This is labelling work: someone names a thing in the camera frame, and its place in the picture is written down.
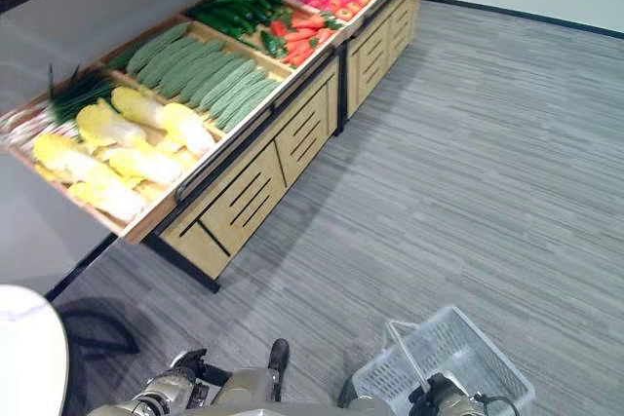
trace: fake vegetable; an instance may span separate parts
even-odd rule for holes
[[[151,148],[145,141],[145,131],[111,109],[103,99],[85,107],[76,116],[80,136],[95,151],[101,146],[119,144],[125,147]]]
[[[69,84],[60,91],[54,90],[54,73],[50,65],[50,108],[57,124],[76,118],[80,110],[99,97],[108,98],[113,88],[111,81],[100,70],[88,70],[78,74],[74,70]]]
[[[194,155],[203,155],[215,146],[215,140],[203,128],[201,118],[186,106],[176,102],[163,106],[126,87],[113,90],[111,98],[113,106],[126,119],[167,131],[168,140],[177,147],[186,146]]]
[[[188,29],[189,24],[190,22],[177,24],[176,26],[169,28],[164,33],[161,33],[155,38],[149,40],[133,54],[133,57],[128,62],[126,70],[130,73],[137,73],[154,56],[160,53],[173,41],[180,38]]]
[[[139,117],[140,112],[134,110],[132,115]],[[121,147],[105,152],[105,158],[113,169],[124,176],[169,185],[183,171],[176,160],[147,143],[141,127],[115,113],[103,99],[80,111],[76,123],[89,148],[95,150],[115,144]]]
[[[124,222],[132,221],[144,208],[139,194],[71,138],[41,133],[34,139],[33,156],[48,170],[48,176],[58,173],[79,181],[69,187],[70,194]]]

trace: black metal frame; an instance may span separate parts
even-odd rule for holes
[[[211,292],[218,292],[221,289],[221,285],[219,283],[196,267],[195,264],[189,262],[184,255],[160,239],[160,237],[153,231],[149,233],[141,242],[169,263],[175,265],[181,271],[186,273],[189,277],[207,287]]]

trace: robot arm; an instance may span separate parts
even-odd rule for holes
[[[385,401],[377,398],[358,398],[348,409],[279,402],[289,357],[285,340],[275,342],[267,367],[233,374],[205,364],[205,354],[206,350],[198,350],[182,355],[132,400],[102,406],[89,416],[261,416],[267,412],[276,416],[394,416]],[[209,387],[203,382],[220,387],[208,405]]]

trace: vegetable display shelf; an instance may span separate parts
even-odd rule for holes
[[[283,1],[298,15],[317,14],[296,0]],[[347,117],[353,115],[409,43],[418,2],[371,0],[297,68],[262,49],[262,25],[244,37],[249,43],[244,44],[185,14],[167,19],[88,68],[105,67],[105,74],[116,86],[139,91],[164,105],[176,102],[178,95],[171,97],[169,93],[166,97],[159,87],[147,88],[146,77],[138,76],[140,71],[129,73],[126,65],[111,67],[116,57],[136,51],[161,32],[184,23],[188,26],[181,39],[194,38],[204,45],[218,42],[222,44],[220,53],[240,55],[241,61],[252,59],[257,71],[264,70],[261,73],[276,82],[275,88],[229,132],[219,125],[212,110],[199,113],[205,119],[204,128],[215,140],[214,148],[203,156],[195,155],[194,160],[186,150],[179,150],[180,159],[193,164],[168,186],[141,182],[138,192],[148,205],[130,222],[81,202],[62,183],[50,183],[119,238],[131,244],[146,244],[216,292],[219,286],[215,280],[227,263],[327,139],[341,132]],[[47,94],[41,95],[23,109],[34,108],[47,98]],[[164,140],[165,132],[141,127],[148,143],[158,145]],[[31,155],[17,147],[9,147],[9,151],[41,173]]]
[[[112,53],[106,55],[101,60],[98,60],[92,68],[103,66],[111,61],[113,57],[118,56],[120,53],[127,50],[133,43],[144,41],[145,38],[153,37],[155,34],[167,30],[172,26],[180,23],[187,22],[188,19],[184,16],[176,16],[172,19],[168,19],[163,23],[151,28],[145,33],[138,36],[135,40],[127,43],[126,45],[118,48]],[[331,77],[327,78],[316,90],[315,99],[312,104],[308,104],[308,100],[305,102],[299,100],[293,102],[293,96],[299,94],[301,91],[309,89],[309,83],[313,77],[319,75],[322,72],[328,70],[329,59],[333,56],[333,47],[331,43],[328,43],[323,48],[319,48],[318,51],[306,60],[306,62],[293,70],[287,67],[283,63],[255,51],[240,42],[225,36],[218,31],[203,25],[202,23],[192,21],[188,27],[186,36],[198,38],[201,40],[222,40],[224,43],[223,51],[229,53],[237,53],[243,57],[252,58],[255,60],[257,66],[265,68],[268,71],[268,76],[278,80],[280,83],[277,88],[259,104],[256,109],[251,112],[246,119],[244,119],[239,125],[237,125],[231,132],[223,132],[211,123],[211,120],[206,123],[205,128],[213,135],[216,141],[216,146],[212,151],[209,151],[204,156],[199,158],[192,168],[187,170],[177,182],[170,186],[162,186],[152,183],[141,182],[143,185],[139,191],[140,195],[145,197],[149,204],[139,215],[137,215],[131,222],[124,223],[120,219],[116,219],[103,211],[97,210],[89,204],[86,204],[74,197],[68,187],[57,181],[49,181],[61,194],[69,199],[72,203],[79,208],[86,211],[95,220],[104,225],[108,230],[119,238],[123,238],[131,244],[137,244],[144,242],[149,246],[154,247],[158,253],[163,255],[175,263],[178,267],[192,274],[194,278],[205,284],[212,290],[217,290],[218,285],[215,283],[215,278],[220,272],[219,268],[215,265],[224,266],[223,254],[227,258],[231,258],[237,249],[233,247],[229,239],[229,235],[226,229],[216,230],[224,238],[223,241],[216,239],[212,234],[208,235],[208,239],[212,240],[216,246],[219,246],[218,255],[215,254],[214,260],[211,257],[210,247],[213,246],[208,242],[206,252],[195,252],[195,255],[189,253],[189,246],[197,246],[197,229],[201,226],[195,224],[194,227],[189,228],[189,235],[183,236],[185,240],[189,240],[190,244],[185,246],[185,243],[180,243],[172,235],[168,234],[171,231],[167,231],[167,234],[163,238],[160,237],[156,228],[159,228],[159,232],[164,230],[166,226],[170,224],[176,224],[178,216],[183,214],[183,208],[186,207],[190,201],[197,197],[200,197],[206,193],[214,194],[215,187],[211,186],[207,188],[206,181],[211,178],[215,178],[221,171],[226,170],[229,174],[228,177],[236,178],[239,170],[243,167],[237,165],[239,161],[238,155],[245,152],[245,155],[251,154],[257,148],[260,143],[257,140],[264,138],[264,135],[270,134],[271,138],[276,138],[273,143],[276,146],[276,151],[280,154],[280,177],[284,178],[284,186],[290,186],[298,173],[307,166],[309,161],[314,157],[323,143],[327,140],[329,135],[333,133],[336,128],[337,120],[337,72],[335,71],[335,65],[331,66]],[[112,78],[115,86],[128,87],[134,90],[138,90],[144,95],[153,98],[163,104],[173,102],[176,99],[166,99],[159,95],[157,91],[149,90],[144,85],[141,85],[131,74],[123,73],[117,70],[108,70],[105,72]],[[55,86],[55,90],[62,89],[67,84],[65,81]],[[48,98],[48,94],[40,95],[33,99],[19,110],[24,110],[36,106],[38,103],[45,101]],[[312,109],[314,112],[311,116],[306,116],[305,122],[301,122],[297,129],[288,127],[289,132],[293,130],[291,135],[288,132],[279,133],[282,128],[276,126],[286,127],[290,122],[290,119],[294,119],[293,110],[306,106],[304,111]],[[147,126],[141,126],[147,133],[147,141],[152,145],[157,145],[163,140],[165,133],[152,129]],[[15,146],[9,146],[9,152],[16,156],[30,169],[41,173],[37,169],[37,163],[33,160],[32,156],[21,151]],[[275,174],[271,175],[272,180],[279,180]],[[276,198],[277,193],[273,185],[268,186],[272,190],[272,197]],[[253,207],[252,199],[248,200],[248,204],[245,204],[241,208],[241,216],[239,217],[240,226],[234,220],[231,221],[232,229],[240,228],[240,233],[237,234],[237,239],[244,239],[244,235],[251,235],[255,227],[259,222],[268,214],[267,208],[273,207],[274,203],[277,203],[279,197],[275,202],[265,203],[263,202],[263,208],[255,210]],[[244,209],[252,209],[253,213],[250,213],[246,217]],[[220,213],[220,209],[213,208],[211,215],[220,218],[228,216],[227,210],[223,207],[224,212]],[[209,225],[217,221],[206,221]]]

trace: red pepper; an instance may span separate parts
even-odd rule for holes
[[[289,43],[291,41],[299,41],[301,39],[311,38],[315,34],[316,34],[316,31],[314,29],[302,28],[294,33],[289,33],[285,35],[284,39],[286,39],[286,41]]]
[[[321,29],[325,26],[325,19],[316,14],[307,19],[302,17],[292,17],[292,27],[296,29],[300,28],[310,28],[310,29]]]
[[[289,29],[283,22],[278,19],[274,19],[271,21],[271,32],[275,36],[286,36],[289,33]]]

